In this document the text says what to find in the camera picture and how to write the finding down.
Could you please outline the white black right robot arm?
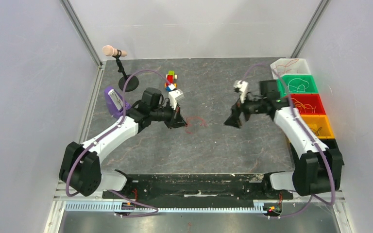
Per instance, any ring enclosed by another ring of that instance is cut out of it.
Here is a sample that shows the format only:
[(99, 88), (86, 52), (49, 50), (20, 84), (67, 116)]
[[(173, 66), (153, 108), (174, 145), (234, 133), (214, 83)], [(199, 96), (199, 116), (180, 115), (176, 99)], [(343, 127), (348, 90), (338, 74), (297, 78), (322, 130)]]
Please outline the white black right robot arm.
[(274, 198), (281, 190), (295, 191), (300, 196), (339, 190), (344, 165), (339, 149), (322, 142), (288, 99), (280, 97), (276, 80), (260, 81), (259, 86), (261, 96), (252, 99), (248, 82), (234, 82), (233, 87), (240, 96), (224, 124), (240, 128), (240, 116), (248, 121), (251, 115), (266, 114), (290, 141), (295, 156), (294, 171), (268, 174), (261, 185), (262, 194)]

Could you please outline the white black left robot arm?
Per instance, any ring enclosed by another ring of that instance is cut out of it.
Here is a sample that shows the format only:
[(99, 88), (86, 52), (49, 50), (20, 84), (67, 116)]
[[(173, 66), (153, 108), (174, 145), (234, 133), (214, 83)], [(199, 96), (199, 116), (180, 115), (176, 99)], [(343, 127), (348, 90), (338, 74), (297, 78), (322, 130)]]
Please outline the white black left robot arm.
[(72, 141), (66, 146), (59, 179), (66, 184), (66, 195), (71, 197), (70, 188), (85, 197), (96, 191), (114, 190), (121, 198), (133, 192), (129, 177), (122, 171), (105, 171), (103, 160), (122, 143), (139, 134), (154, 121), (164, 122), (169, 129), (185, 127), (178, 101), (184, 97), (179, 89), (168, 93), (166, 104), (161, 101), (162, 93), (156, 88), (147, 88), (142, 98), (136, 101), (114, 124), (99, 135), (79, 144)]

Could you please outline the colourful toy brick car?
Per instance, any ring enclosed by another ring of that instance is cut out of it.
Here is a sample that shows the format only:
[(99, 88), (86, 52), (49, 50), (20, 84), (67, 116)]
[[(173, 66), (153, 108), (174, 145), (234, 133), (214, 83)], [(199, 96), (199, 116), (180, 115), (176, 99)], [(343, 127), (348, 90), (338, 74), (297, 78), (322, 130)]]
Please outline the colourful toy brick car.
[[(177, 74), (175, 74), (174, 70), (169, 70), (168, 74), (166, 75), (167, 81), (174, 86), (174, 88), (177, 88)], [(167, 92), (170, 92), (172, 89), (169, 87), (168, 83), (164, 83), (164, 87)]]

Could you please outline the green storage bin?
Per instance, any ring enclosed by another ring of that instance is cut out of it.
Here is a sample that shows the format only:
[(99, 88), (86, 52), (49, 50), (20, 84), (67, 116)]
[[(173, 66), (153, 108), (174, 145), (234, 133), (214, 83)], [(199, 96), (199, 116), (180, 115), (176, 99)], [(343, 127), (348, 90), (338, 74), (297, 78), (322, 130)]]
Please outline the green storage bin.
[(287, 95), (287, 90), (291, 94), (318, 94), (314, 78), (312, 75), (307, 74), (285, 74), (281, 79), (286, 84), (285, 88), (280, 79), (277, 79), (277, 87), (280, 96)]

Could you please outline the purple metronome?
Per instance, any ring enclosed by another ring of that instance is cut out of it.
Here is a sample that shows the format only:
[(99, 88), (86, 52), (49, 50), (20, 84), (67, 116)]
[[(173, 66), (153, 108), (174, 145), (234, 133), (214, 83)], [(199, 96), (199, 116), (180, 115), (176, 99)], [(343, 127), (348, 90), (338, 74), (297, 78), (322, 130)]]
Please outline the purple metronome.
[(124, 109), (131, 108), (131, 104), (123, 101), (122, 96), (113, 87), (106, 87), (103, 93), (107, 109), (113, 118), (119, 119), (123, 115)]

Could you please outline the white storage bin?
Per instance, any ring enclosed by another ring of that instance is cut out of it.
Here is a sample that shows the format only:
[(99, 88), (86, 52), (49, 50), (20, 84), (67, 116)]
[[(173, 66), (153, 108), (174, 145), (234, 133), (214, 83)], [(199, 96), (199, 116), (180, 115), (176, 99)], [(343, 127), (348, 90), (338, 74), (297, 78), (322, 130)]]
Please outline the white storage bin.
[(275, 80), (285, 74), (311, 74), (307, 60), (304, 58), (280, 58), (270, 64), (270, 68)]

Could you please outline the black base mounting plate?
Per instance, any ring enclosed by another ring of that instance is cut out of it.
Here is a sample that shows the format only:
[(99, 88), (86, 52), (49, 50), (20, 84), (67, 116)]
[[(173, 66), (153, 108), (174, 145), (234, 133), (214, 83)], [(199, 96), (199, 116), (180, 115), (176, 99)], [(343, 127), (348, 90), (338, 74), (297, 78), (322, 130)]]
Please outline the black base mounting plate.
[(157, 208), (251, 207), (254, 200), (292, 200), (267, 186), (263, 173), (129, 174), (121, 194)]

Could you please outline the red storage bin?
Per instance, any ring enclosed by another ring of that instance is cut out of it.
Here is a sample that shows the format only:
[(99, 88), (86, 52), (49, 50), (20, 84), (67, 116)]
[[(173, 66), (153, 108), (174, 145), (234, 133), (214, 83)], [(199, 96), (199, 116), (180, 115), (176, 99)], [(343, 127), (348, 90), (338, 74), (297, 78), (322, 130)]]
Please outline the red storage bin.
[(319, 94), (292, 94), (294, 106), (301, 115), (325, 115)]

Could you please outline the yellow storage bin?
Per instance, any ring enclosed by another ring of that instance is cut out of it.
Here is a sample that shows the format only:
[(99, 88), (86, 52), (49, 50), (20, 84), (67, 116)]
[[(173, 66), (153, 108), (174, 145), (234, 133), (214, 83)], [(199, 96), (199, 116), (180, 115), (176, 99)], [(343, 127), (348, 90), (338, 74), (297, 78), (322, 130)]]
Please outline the yellow storage bin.
[(301, 117), (319, 139), (335, 138), (327, 115), (301, 115)]

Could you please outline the black storage bin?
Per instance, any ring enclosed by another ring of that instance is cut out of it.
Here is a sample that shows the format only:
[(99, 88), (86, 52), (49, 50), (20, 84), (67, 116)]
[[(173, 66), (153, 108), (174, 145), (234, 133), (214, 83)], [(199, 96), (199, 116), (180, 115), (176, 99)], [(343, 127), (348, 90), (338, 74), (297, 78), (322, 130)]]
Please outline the black storage bin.
[[(330, 139), (320, 139), (324, 144), (326, 144), (329, 149), (338, 149), (338, 145), (337, 145), (337, 142), (336, 142), (336, 139), (334, 138), (330, 138)], [(292, 143), (287, 140), (287, 143), (289, 145), (289, 148), (290, 148), (290, 152), (291, 152), (291, 155), (292, 155), (292, 162), (293, 163), (297, 163), (298, 160), (299, 160), (299, 157), (298, 157), (298, 154), (295, 150), (295, 147), (292, 145)]]

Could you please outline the pink microphone on black stand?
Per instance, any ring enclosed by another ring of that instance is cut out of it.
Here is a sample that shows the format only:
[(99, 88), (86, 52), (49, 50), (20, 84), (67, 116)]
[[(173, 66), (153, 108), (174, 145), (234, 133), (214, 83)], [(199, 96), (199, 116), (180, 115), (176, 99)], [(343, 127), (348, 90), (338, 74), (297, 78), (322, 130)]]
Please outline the pink microphone on black stand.
[[(121, 57), (127, 56), (127, 52), (124, 50), (118, 50), (111, 45), (106, 45), (103, 46), (102, 52), (104, 53), (105, 56), (108, 57), (113, 57), (115, 58), (116, 64), (118, 66), (118, 73), (122, 74), (122, 77), (119, 80), (118, 86), (120, 90), (124, 90), (124, 85), (126, 81), (129, 78), (129, 75), (126, 74), (124, 66), (122, 64), (122, 61), (120, 60)], [(131, 92), (134, 91), (139, 85), (139, 80), (137, 76), (134, 76), (127, 84), (125, 91), (126, 92)]]

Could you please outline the aluminium frame post right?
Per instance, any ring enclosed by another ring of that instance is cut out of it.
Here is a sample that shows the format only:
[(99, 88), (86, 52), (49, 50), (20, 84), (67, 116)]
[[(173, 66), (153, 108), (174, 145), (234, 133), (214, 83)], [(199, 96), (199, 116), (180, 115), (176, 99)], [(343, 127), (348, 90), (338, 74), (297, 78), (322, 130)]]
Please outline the aluminium frame post right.
[(309, 20), (306, 28), (304, 29), (299, 41), (297, 42), (292, 54), (291, 58), (298, 58), (299, 54), (301, 53), (302, 49), (306, 45), (309, 37), (312, 35), (312, 32), (319, 22), (320, 18), (322, 17), (323, 13), (325, 12), (328, 4), (331, 0), (320, 0), (316, 10), (314, 11), (311, 19)]

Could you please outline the aluminium frame post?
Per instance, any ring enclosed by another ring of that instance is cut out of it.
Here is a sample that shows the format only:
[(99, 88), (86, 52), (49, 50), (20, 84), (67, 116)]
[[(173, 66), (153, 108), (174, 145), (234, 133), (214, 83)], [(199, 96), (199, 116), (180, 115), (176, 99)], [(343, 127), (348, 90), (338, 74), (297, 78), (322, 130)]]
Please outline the aluminium frame post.
[(312, 35), (312, 32), (319, 22), (320, 18), (322, 17), (323, 13), (325, 12), (328, 4), (331, 0), (320, 0), (316, 10), (314, 11), (311, 19), (309, 20), (306, 28), (304, 29), (299, 41), (297, 42), (292, 54), (291, 58), (298, 58), (299, 54), (301, 53), (302, 49), (306, 45), (309, 37)]
[(60, 0), (60, 3), (62, 4), (67, 16), (69, 17), (71, 23), (73, 24), (76, 32), (78, 33), (79, 37), (81, 38), (82, 42), (84, 43), (87, 51), (89, 52), (89, 55), (91, 56), (94, 63), (101, 67), (102, 66), (102, 60), (100, 59), (99, 55), (97, 54), (92, 42), (89, 39), (89, 36), (87, 35), (77, 13), (75, 12), (71, 2), (69, 0)]

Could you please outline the aluminium frame post left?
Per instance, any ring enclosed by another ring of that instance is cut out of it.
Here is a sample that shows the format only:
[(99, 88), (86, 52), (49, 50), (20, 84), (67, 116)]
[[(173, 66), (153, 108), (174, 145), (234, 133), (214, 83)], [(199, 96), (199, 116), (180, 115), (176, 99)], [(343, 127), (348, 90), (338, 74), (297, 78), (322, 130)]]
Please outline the aluminium frame post left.
[(78, 33), (79, 37), (81, 38), (82, 42), (84, 43), (87, 51), (89, 52), (89, 55), (91, 56), (94, 63), (101, 67), (102, 66), (102, 60), (100, 59), (99, 55), (97, 54), (92, 42), (89, 39), (89, 36), (87, 35), (77, 13), (75, 12), (71, 2), (69, 0), (60, 0), (60, 3), (62, 4), (67, 16), (69, 17), (71, 23), (73, 24), (76, 32)]

